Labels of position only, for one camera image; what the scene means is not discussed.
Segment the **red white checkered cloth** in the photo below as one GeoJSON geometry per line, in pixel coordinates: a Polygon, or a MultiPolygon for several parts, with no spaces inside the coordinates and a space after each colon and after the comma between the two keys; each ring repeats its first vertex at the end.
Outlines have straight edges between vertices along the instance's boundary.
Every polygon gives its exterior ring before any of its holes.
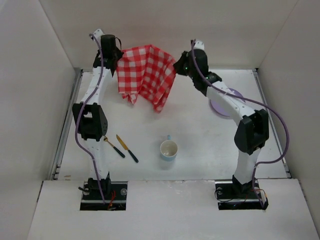
{"type": "Polygon", "coordinates": [[[119,94],[133,105],[141,96],[160,113],[175,81],[174,63],[171,54],[152,44],[125,49],[116,68],[119,94]]]}

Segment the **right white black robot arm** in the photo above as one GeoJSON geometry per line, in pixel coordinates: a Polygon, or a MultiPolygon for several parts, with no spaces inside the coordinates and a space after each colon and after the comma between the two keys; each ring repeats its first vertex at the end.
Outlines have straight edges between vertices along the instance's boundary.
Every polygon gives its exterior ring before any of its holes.
{"type": "Polygon", "coordinates": [[[220,76],[209,71],[208,58],[202,49],[184,51],[173,67],[177,74],[190,77],[194,87],[223,107],[235,122],[234,143],[238,148],[238,159],[232,187],[237,194],[250,191],[258,156],[269,139],[267,111],[253,109],[234,95],[220,76]]]}

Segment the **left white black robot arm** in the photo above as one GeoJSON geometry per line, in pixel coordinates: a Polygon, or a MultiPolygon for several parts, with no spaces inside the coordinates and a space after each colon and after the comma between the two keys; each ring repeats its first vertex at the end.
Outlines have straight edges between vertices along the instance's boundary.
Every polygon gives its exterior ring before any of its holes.
{"type": "Polygon", "coordinates": [[[108,130],[108,120],[101,106],[107,85],[113,80],[118,60],[123,52],[117,47],[119,39],[112,34],[91,33],[90,38],[98,50],[92,66],[92,78],[88,89],[79,103],[74,103],[72,113],[75,122],[75,142],[89,155],[90,175],[88,194],[99,194],[104,202],[110,194],[110,171],[105,158],[103,143],[108,130]]]}

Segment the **lilac round plate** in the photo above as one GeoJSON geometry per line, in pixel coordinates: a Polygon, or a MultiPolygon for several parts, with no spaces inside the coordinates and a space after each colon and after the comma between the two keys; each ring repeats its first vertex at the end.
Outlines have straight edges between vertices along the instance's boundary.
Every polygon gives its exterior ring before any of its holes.
{"type": "MultiPolygon", "coordinates": [[[[243,97],[243,95],[239,91],[237,91],[236,89],[234,89],[234,88],[229,88],[229,89],[233,95],[236,95],[238,97],[243,97]]],[[[209,105],[210,105],[212,111],[215,112],[217,115],[219,115],[223,118],[227,118],[227,119],[231,118],[231,116],[227,113],[227,111],[220,104],[218,104],[216,101],[209,100],[209,105]]]]}

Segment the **light blue mug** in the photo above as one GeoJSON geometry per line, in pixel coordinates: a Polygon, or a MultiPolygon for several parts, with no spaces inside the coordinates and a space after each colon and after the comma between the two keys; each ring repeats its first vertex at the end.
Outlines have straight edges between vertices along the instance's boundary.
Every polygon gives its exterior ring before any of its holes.
{"type": "Polygon", "coordinates": [[[172,140],[170,135],[167,135],[167,140],[160,145],[161,158],[166,162],[173,161],[178,154],[178,145],[172,140]]]}

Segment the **aluminium table edge rail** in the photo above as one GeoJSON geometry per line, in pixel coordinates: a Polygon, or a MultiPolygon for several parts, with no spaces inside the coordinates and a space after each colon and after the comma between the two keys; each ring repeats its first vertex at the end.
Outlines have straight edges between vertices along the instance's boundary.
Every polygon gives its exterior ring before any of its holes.
{"type": "MultiPolygon", "coordinates": [[[[262,99],[262,102],[269,106],[268,103],[267,103],[267,99],[266,99],[266,96],[265,96],[265,93],[263,91],[263,88],[262,88],[262,85],[261,85],[261,81],[260,81],[260,78],[259,78],[259,74],[258,74],[258,68],[254,68],[252,70],[252,73],[253,73],[253,76],[255,78],[255,82],[257,84],[257,87],[258,87],[258,90],[259,90],[259,93],[260,93],[260,96],[261,96],[261,99],[262,99]]],[[[290,135],[288,132],[286,132],[286,130],[288,129],[286,127],[285,124],[281,124],[283,129],[284,129],[284,133],[286,135],[286,141],[285,141],[285,146],[284,148],[282,147],[281,143],[280,143],[280,138],[278,136],[278,132],[276,130],[276,126],[275,126],[275,122],[274,122],[274,118],[273,118],[273,115],[275,116],[275,119],[278,119],[280,120],[273,111],[271,111],[269,108],[267,108],[267,112],[269,114],[269,121],[270,121],[270,124],[271,124],[271,129],[272,129],[272,133],[273,133],[273,136],[275,138],[275,141],[276,141],[276,144],[277,144],[277,148],[278,148],[278,151],[280,153],[280,155],[284,154],[284,156],[282,157],[281,159],[281,162],[283,164],[283,167],[284,167],[284,170],[285,170],[285,173],[286,173],[286,177],[288,179],[291,179],[292,178],[292,175],[291,175],[291,172],[290,172],[290,169],[288,167],[288,164],[287,164],[287,161],[286,161],[286,155],[288,153],[288,150],[289,150],[289,144],[290,144],[290,135]]]]}

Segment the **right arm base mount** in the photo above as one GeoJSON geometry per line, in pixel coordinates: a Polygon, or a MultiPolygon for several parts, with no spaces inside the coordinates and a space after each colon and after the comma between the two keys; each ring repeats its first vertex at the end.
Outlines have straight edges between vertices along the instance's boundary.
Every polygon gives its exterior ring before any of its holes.
{"type": "Polygon", "coordinates": [[[259,182],[254,183],[254,190],[249,184],[249,189],[237,192],[231,180],[215,182],[214,196],[219,210],[266,210],[269,200],[266,192],[260,188],[259,182]]]}

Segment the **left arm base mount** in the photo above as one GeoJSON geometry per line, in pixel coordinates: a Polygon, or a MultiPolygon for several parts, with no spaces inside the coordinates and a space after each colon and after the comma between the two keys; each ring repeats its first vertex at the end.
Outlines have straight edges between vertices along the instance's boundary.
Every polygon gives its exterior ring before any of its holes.
{"type": "Polygon", "coordinates": [[[125,211],[127,206],[127,181],[111,181],[110,178],[102,179],[100,186],[103,198],[98,186],[98,182],[89,178],[83,186],[79,186],[81,191],[80,210],[81,211],[125,211]]]}

